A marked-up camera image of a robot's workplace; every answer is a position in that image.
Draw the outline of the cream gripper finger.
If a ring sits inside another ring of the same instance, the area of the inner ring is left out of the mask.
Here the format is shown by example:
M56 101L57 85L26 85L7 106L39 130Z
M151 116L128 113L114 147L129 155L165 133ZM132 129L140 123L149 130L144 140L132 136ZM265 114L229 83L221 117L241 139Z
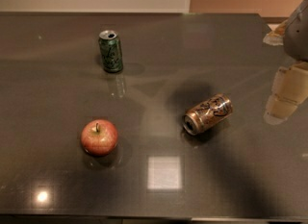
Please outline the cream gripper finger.
M270 125L286 121L308 98L308 62L279 67L266 104L264 119Z
M279 25L276 25L268 34L265 35L263 42L271 46L282 46L286 27L287 21L283 21Z

